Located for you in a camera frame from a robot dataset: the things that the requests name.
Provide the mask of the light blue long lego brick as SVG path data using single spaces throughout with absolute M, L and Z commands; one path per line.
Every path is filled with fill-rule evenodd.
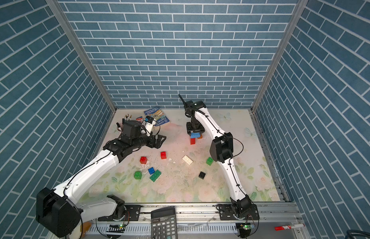
M 201 134 L 199 132 L 192 132 L 190 135 L 191 138 L 200 138 Z

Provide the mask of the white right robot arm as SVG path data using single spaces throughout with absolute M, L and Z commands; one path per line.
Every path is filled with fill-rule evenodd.
M 188 135 L 195 138 L 206 132 L 211 137 L 209 153 L 213 161 L 222 168 L 229 188 L 233 215 L 239 220 L 250 218 L 259 221 L 257 205 L 244 190 L 234 165 L 233 141 L 235 138 L 216 123 L 203 101 L 185 101 L 181 95 L 179 98 L 184 105 L 186 117 L 191 119 L 187 122 Z

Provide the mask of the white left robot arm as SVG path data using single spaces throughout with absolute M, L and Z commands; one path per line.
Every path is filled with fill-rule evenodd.
M 108 141 L 102 151 L 84 168 L 53 189 L 45 187 L 37 194 L 36 221 L 59 238 L 71 234 L 83 223 L 101 217 L 124 220 L 124 200 L 115 195 L 80 204 L 80 198 L 105 173 L 143 146 L 160 148 L 166 137 L 154 134 L 156 121 L 147 116 L 143 122 L 129 120 L 119 137 Z

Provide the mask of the blue small lego brick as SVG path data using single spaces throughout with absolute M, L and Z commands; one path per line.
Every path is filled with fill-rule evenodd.
M 148 172 L 150 175 L 154 174 L 155 173 L 155 169 L 153 167 L 149 168 L 148 169 Z

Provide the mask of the white flat lego plate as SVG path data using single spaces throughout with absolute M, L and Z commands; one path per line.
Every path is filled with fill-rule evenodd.
M 188 165 L 191 165 L 193 163 L 193 161 L 186 155 L 182 158 L 182 160 L 186 162 Z

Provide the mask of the green square lego brick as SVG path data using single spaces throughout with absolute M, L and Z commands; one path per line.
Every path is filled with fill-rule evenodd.
M 134 179 L 141 180 L 142 179 L 142 172 L 141 171 L 135 171 L 134 172 Z

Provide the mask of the green long lego brick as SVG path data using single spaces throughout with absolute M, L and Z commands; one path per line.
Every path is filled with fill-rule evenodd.
M 151 176 L 150 176 L 150 180 L 152 180 L 153 182 L 155 182 L 160 176 L 161 176 L 161 171 L 160 170 L 156 170 Z

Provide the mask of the black lego brick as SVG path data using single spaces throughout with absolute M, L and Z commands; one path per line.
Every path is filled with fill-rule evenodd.
M 204 172 L 202 172 L 202 171 L 201 171 L 201 172 L 199 173 L 199 178 L 200 178 L 200 179 L 204 179 L 204 178 L 205 178 L 205 176 L 206 176 L 206 174 L 205 174 Z

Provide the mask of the blue Treehouse paperback book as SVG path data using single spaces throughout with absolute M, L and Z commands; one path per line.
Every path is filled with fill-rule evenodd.
M 154 118 L 154 120 L 156 121 L 155 126 L 161 126 L 165 123 L 170 122 L 168 117 L 164 114 L 164 112 L 159 107 L 155 107 L 155 108 L 151 108 L 149 110 L 146 110 L 146 111 L 144 111 L 144 114 L 146 116 L 150 116 L 150 117 Z

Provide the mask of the bundle of pencils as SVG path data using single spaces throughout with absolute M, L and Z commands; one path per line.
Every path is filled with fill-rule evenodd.
M 126 115 L 122 118 L 122 123 L 124 124 L 125 122 L 130 121 L 131 119 L 132 119 L 132 115 L 131 115 L 131 114 L 126 114 Z

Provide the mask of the pink metal pencil bucket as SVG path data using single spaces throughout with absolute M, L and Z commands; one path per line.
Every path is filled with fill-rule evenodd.
M 123 125 L 121 125 L 120 123 L 116 123 L 116 126 L 117 126 L 117 130 L 119 131 L 119 132 L 123 132 Z

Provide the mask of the black calculator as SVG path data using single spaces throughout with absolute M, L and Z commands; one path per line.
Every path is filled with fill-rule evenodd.
M 159 208 L 151 212 L 151 238 L 178 238 L 175 207 Z

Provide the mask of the aluminium corner post right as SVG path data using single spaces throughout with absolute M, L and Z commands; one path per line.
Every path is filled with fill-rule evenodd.
M 260 102 L 264 96 L 264 93 L 266 91 L 266 88 L 268 87 L 271 79 L 272 79 L 272 76 L 274 75 L 274 72 L 280 62 L 280 59 L 287 47 L 287 44 L 289 43 L 289 40 L 296 28 L 296 25 L 301 17 L 301 14 L 302 12 L 304 11 L 306 5 L 308 3 L 308 0 L 300 0 L 297 2 L 296 4 L 296 7 L 291 15 L 291 19 L 290 19 L 290 22 L 288 23 L 286 29 L 285 29 L 285 32 L 284 32 L 284 35 L 280 41 L 280 44 L 277 48 L 277 51 L 272 59 L 272 63 L 270 65 L 270 67 L 268 68 L 268 71 L 267 71 L 267 74 L 266 76 L 264 77 L 264 80 L 262 82 L 262 85 L 261 87 L 259 88 L 259 92 L 255 98 L 255 101 L 252 105 L 252 108 L 251 108 L 251 111 L 254 113 L 256 112 L 256 110 L 258 109 L 259 105 L 260 105 Z

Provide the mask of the aluminium corner post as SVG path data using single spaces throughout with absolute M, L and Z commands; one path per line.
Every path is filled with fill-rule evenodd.
M 280 62 L 280 59 L 287 47 L 287 44 L 289 43 L 289 40 L 296 28 L 296 25 L 301 17 L 301 14 L 302 12 L 304 11 L 306 5 L 308 3 L 308 0 L 300 0 L 297 2 L 296 4 L 296 7 L 291 15 L 291 19 L 290 19 L 290 22 L 288 23 L 286 29 L 285 29 L 285 32 L 284 32 L 284 35 L 280 41 L 280 44 L 277 48 L 277 51 L 272 59 L 272 63 L 270 65 L 270 67 L 268 68 L 268 71 L 267 71 L 267 74 L 266 76 L 264 77 L 264 80 L 262 82 L 262 85 L 261 87 L 259 88 L 259 92 L 255 98 L 255 101 L 252 105 L 252 108 L 251 108 L 251 111 L 254 113 L 256 112 L 256 110 L 258 109 L 259 105 L 260 105 L 260 102 L 264 96 L 264 93 L 266 91 L 266 88 L 268 87 L 271 79 L 272 79 L 272 76 L 274 75 L 274 72 Z
M 58 1 L 55 0 L 46 0 L 47 5 L 51 9 L 52 13 L 54 14 L 55 18 L 57 19 L 58 23 L 62 27 L 64 33 L 66 34 L 67 38 L 69 39 L 70 43 L 74 47 L 74 50 L 78 54 L 79 58 L 81 59 L 83 65 L 85 66 L 86 70 L 89 72 L 90 76 L 92 77 L 93 82 L 96 84 L 98 89 L 100 90 L 103 98 L 107 102 L 108 106 L 110 107 L 113 113 L 116 112 L 117 107 L 113 103 L 110 95 L 108 94 L 107 90 L 105 89 L 104 84 L 102 83 L 97 71 L 95 70 L 92 62 L 90 61 L 87 53 L 85 52 L 84 47 L 82 46 L 79 38 L 77 37 L 74 29 L 72 28 L 68 18 L 66 17 L 65 13 L 63 12 L 60 4 Z

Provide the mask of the aluminium corner post left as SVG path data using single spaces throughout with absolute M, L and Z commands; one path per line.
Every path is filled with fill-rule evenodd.
M 74 47 L 74 50 L 78 54 L 79 58 L 81 59 L 83 65 L 85 66 L 86 70 L 89 72 L 90 76 L 92 77 L 93 82 L 96 84 L 98 89 L 100 90 L 103 98 L 107 102 L 108 106 L 110 107 L 113 113 L 116 112 L 117 107 L 113 103 L 110 95 L 108 94 L 107 90 L 105 89 L 104 84 L 102 83 L 97 71 L 95 70 L 92 62 L 90 61 L 87 53 L 85 52 L 84 47 L 82 46 L 79 38 L 77 37 L 74 29 L 72 28 L 68 18 L 66 17 L 65 13 L 63 12 L 60 4 L 58 1 L 55 0 L 46 0 L 47 5 L 51 9 L 52 13 L 54 14 L 55 18 L 57 19 L 58 23 L 62 27 L 64 33 L 66 34 L 67 38 L 69 39 L 70 43 Z

